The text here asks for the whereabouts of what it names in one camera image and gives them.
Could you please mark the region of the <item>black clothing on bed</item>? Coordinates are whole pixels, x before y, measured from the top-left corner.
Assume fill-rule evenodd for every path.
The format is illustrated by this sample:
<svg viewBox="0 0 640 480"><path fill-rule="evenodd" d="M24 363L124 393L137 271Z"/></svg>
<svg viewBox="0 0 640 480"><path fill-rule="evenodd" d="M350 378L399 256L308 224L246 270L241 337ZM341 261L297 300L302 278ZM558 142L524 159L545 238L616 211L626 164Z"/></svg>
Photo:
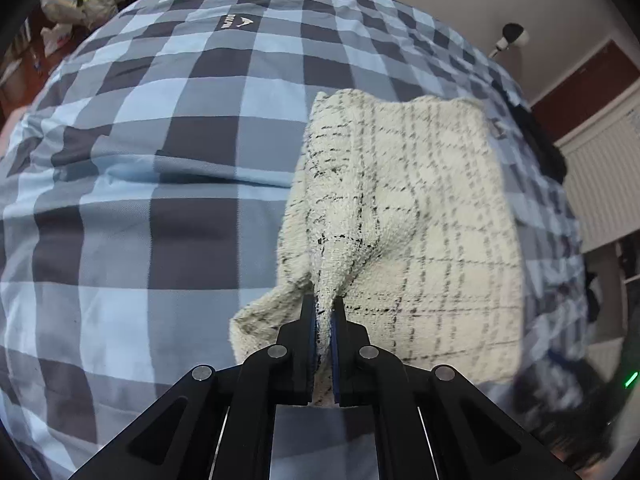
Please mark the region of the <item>black clothing on bed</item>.
<svg viewBox="0 0 640 480"><path fill-rule="evenodd" d="M563 184L567 166L561 151L549 140L544 128L529 110L524 106L514 105L504 92L501 95L524 140L534 153L540 172L545 177Z"/></svg>

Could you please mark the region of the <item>cream plaid knitted garment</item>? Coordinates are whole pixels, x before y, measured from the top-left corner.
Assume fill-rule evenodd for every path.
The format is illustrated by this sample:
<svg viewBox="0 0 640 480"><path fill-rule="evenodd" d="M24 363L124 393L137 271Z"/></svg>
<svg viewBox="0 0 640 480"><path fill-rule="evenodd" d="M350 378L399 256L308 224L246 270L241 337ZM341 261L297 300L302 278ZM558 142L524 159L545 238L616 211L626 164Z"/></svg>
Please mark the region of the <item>cream plaid knitted garment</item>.
<svg viewBox="0 0 640 480"><path fill-rule="evenodd" d="M333 402L333 301L377 347L477 385L521 362L523 263L482 102L319 93L277 242L277 281L231 320L244 361L316 300L314 404Z"/></svg>

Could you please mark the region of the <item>white radiator panel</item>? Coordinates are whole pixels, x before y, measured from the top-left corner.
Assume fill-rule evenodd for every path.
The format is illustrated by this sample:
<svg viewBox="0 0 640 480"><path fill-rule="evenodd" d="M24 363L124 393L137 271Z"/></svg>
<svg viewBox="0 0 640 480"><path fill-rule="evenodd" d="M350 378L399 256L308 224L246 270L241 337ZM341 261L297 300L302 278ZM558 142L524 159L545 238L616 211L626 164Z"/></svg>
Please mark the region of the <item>white radiator panel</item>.
<svg viewBox="0 0 640 480"><path fill-rule="evenodd" d="M579 222L582 250L591 252L639 229L639 96L560 145L564 188Z"/></svg>

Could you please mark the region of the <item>blue grey checkered bedsheet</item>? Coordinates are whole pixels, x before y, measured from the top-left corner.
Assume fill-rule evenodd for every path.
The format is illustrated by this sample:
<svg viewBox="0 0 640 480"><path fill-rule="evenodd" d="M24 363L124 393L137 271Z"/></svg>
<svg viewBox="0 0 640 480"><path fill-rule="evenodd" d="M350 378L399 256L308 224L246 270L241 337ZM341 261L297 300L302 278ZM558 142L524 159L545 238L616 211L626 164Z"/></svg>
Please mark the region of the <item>blue grey checkered bedsheet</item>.
<svg viewBox="0 0 640 480"><path fill-rule="evenodd" d="M524 258L524 376L582 398L577 220L510 116L499 64L394 0L138 0L51 74L1 161L1 421L66 479L195 365L232 364L230 318L276 280L311 103L477 98Z"/></svg>

